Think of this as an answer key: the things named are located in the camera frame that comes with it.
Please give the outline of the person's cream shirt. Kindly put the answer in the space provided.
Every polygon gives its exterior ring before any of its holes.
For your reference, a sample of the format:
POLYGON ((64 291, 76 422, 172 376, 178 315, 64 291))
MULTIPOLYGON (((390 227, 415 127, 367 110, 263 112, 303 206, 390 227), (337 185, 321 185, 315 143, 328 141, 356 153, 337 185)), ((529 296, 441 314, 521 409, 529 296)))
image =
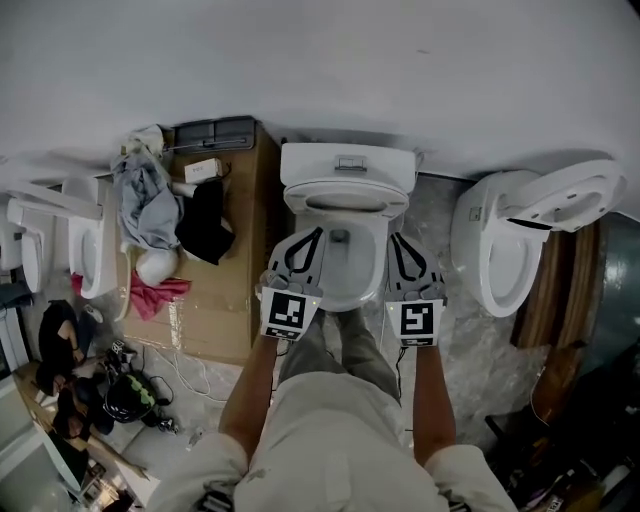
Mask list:
POLYGON ((213 433, 179 461, 149 512, 517 512, 482 451, 453 445, 419 464, 399 440, 400 408, 348 374, 279 385, 247 456, 213 433))

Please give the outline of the white fluffy bundle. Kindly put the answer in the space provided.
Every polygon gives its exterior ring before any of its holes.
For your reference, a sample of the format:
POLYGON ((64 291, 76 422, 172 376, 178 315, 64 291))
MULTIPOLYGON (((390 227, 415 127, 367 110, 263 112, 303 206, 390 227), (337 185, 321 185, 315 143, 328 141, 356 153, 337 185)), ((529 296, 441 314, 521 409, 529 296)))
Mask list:
POLYGON ((150 249, 137 258, 135 269, 139 279, 149 287, 156 287, 173 276, 179 263, 175 249, 150 249))

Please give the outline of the white narrow toilet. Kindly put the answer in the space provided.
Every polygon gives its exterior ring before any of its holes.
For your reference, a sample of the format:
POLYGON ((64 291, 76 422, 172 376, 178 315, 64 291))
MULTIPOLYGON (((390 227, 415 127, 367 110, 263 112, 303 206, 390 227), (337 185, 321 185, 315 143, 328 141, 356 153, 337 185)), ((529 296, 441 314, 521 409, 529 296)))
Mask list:
POLYGON ((30 291, 41 291, 47 270, 45 234, 50 222, 17 198, 0 197, 0 270, 22 268, 30 291))

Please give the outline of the white round toilet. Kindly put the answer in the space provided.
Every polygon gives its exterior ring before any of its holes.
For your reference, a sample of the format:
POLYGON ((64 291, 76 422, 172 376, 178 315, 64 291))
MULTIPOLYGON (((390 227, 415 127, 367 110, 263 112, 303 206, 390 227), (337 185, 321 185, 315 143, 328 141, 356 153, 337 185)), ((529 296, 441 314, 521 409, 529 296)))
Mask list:
POLYGON ((117 200, 113 185, 94 177, 68 178, 62 193, 94 206, 99 219, 84 212, 68 218, 70 271, 82 277, 80 294, 95 299, 117 286, 117 200))

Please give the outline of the person's right forearm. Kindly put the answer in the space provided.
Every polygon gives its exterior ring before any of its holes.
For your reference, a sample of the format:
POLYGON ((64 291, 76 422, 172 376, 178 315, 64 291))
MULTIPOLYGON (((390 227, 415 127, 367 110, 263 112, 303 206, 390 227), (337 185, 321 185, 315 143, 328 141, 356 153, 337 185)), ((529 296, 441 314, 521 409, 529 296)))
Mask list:
POLYGON ((418 348, 413 397, 414 457, 424 466, 456 442, 456 424, 439 348, 418 348))

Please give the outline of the person's grey trousers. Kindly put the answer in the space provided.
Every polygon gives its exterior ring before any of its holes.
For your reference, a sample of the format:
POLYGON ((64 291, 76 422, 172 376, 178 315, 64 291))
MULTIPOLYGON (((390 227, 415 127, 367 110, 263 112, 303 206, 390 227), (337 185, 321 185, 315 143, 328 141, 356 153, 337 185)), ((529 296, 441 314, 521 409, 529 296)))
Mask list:
POLYGON ((312 372, 348 373, 377 386, 400 402, 395 372, 378 350, 361 309, 336 312, 333 317, 342 344, 341 361, 327 353, 323 333, 325 311, 319 309, 306 333, 289 348, 280 368, 278 383, 312 372))

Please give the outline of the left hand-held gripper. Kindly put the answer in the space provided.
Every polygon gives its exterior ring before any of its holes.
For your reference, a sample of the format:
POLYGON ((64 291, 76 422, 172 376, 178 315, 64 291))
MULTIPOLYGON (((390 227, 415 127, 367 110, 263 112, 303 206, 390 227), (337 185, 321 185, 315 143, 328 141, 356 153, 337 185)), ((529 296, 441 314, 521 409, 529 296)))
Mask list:
POLYGON ((261 335, 298 341, 307 332, 323 291, 277 273, 303 273, 305 281, 318 281, 326 241, 325 230, 316 226, 295 232, 275 246, 269 261, 272 271, 265 271, 257 285, 261 335))

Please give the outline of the person's left forearm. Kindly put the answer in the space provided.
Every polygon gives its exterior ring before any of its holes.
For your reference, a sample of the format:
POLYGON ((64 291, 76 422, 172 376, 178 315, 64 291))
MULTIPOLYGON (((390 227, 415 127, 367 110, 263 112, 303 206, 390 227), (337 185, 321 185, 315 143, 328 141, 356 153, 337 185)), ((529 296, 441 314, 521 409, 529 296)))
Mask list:
POLYGON ((278 342, 258 335, 219 422, 219 432, 236 441, 250 462, 270 407, 278 342))

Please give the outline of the black tray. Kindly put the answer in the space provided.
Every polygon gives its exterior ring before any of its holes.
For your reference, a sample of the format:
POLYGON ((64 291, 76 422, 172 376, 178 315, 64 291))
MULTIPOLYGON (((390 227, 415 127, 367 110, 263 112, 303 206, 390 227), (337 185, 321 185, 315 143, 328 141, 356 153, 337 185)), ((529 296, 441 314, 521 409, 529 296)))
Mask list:
POLYGON ((176 154, 250 150, 255 145, 256 126, 252 116, 183 123, 174 127, 174 139, 166 149, 176 154))

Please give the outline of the white egg-shaped smart toilet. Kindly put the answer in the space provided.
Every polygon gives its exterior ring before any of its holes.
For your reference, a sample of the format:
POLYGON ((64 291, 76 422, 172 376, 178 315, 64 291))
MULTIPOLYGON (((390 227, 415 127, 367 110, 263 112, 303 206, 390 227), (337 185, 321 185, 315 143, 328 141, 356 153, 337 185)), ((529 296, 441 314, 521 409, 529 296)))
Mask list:
POLYGON ((492 173, 457 200, 450 234, 453 266, 463 285, 492 316, 507 317, 523 304, 550 232, 512 223, 498 200, 537 177, 527 170, 492 173))

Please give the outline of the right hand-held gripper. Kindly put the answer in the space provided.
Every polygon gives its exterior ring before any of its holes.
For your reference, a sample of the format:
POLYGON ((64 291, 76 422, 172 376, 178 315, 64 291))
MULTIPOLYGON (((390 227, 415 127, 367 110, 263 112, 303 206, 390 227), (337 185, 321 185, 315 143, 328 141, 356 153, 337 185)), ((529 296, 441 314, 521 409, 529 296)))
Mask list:
POLYGON ((391 284, 431 283, 417 289, 387 291, 385 307, 401 346, 436 346, 447 305, 444 278, 436 256, 410 237, 392 233, 387 243, 391 284))

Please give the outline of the grey clothes pile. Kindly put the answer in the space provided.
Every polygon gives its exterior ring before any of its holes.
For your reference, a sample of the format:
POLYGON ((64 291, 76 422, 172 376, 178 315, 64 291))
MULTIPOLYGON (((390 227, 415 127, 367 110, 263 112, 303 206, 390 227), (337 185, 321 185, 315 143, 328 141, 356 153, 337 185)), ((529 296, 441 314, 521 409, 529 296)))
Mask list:
POLYGON ((122 240, 145 250, 177 248, 183 201, 171 190, 171 177, 161 162, 141 148, 116 157, 111 172, 122 240))

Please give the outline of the white toilet with tank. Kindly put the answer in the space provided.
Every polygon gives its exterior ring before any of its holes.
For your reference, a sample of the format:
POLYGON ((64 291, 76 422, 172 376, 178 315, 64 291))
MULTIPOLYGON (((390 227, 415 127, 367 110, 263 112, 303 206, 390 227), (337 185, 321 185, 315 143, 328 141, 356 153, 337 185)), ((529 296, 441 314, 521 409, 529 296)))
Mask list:
MULTIPOLYGON (((336 143, 286 143, 280 179, 287 187, 325 180, 373 182, 408 195, 416 183, 416 157, 393 148, 336 143)), ((319 277, 321 308, 343 312, 362 307, 378 293, 386 269, 386 246, 395 217, 357 212, 291 212, 295 229, 319 226, 327 235, 319 277)))

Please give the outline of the black and green helmet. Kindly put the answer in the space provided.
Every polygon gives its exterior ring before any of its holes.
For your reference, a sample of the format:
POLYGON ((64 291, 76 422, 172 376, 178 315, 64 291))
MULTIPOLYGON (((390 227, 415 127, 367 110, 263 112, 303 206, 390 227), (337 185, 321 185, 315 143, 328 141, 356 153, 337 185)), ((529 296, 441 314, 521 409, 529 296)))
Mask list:
POLYGON ((141 372, 123 373, 110 385, 104 410, 119 423, 132 423, 151 412, 157 394, 150 380, 141 372))

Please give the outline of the large cardboard box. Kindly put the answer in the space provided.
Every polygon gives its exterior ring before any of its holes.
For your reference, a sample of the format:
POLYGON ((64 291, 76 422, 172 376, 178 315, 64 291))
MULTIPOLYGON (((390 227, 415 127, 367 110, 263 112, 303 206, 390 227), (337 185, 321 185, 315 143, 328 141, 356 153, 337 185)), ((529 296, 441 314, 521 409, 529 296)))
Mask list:
POLYGON ((254 287, 287 230, 280 148, 260 123, 254 127, 250 149, 170 157, 168 173, 177 183, 183 181, 186 165, 221 161, 226 175, 223 218, 235 239, 218 264, 181 253, 174 275, 190 282, 189 291, 163 304, 148 320, 129 307, 121 322, 125 337, 206 360, 244 364, 260 323, 254 287))

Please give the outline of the small white box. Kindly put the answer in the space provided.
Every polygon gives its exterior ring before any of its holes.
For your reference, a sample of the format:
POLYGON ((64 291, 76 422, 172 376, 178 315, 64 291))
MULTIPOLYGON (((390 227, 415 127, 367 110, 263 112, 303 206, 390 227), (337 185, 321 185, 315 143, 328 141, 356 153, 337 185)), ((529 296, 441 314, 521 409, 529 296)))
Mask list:
POLYGON ((222 163, 218 158, 202 160, 184 167, 184 179, 187 184, 199 184, 222 175, 222 163))

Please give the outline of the crumpled cream cloth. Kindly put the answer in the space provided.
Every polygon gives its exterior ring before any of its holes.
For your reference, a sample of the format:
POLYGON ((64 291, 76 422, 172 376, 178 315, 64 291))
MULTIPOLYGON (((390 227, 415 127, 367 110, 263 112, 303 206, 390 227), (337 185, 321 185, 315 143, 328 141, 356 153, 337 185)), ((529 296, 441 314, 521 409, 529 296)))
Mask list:
POLYGON ((121 154, 127 155, 142 147, 145 147, 154 156, 163 154, 165 142, 163 131, 159 125, 150 125, 129 132, 121 144, 121 154))

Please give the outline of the black cloth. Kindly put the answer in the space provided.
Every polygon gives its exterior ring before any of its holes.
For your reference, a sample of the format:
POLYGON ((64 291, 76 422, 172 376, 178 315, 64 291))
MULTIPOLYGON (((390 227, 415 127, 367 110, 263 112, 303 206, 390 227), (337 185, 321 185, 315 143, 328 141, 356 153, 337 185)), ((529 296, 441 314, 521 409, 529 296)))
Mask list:
POLYGON ((204 262, 218 265, 236 235, 223 224, 224 185, 219 179, 196 186, 184 199, 184 212, 175 234, 183 250, 204 262))

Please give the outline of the large pink cloth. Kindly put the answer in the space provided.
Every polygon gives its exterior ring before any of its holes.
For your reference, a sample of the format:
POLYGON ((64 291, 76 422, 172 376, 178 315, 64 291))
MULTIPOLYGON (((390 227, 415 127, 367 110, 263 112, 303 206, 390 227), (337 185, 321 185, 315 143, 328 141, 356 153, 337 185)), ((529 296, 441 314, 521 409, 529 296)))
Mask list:
POLYGON ((175 298, 186 295, 191 289, 191 282, 179 278, 167 278, 158 285, 145 284, 138 273, 131 273, 130 299, 143 321, 154 318, 162 307, 175 298))

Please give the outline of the brown wooden steps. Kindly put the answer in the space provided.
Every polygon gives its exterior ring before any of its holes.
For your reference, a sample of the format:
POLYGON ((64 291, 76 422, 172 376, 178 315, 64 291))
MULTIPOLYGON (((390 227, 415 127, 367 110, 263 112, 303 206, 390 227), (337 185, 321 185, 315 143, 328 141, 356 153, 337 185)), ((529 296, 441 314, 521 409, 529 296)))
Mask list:
POLYGON ((511 344, 521 350, 549 349, 530 396, 533 413, 545 424, 561 415, 582 366, 602 238, 599 221, 575 233, 551 233, 532 289, 516 315, 511 344))

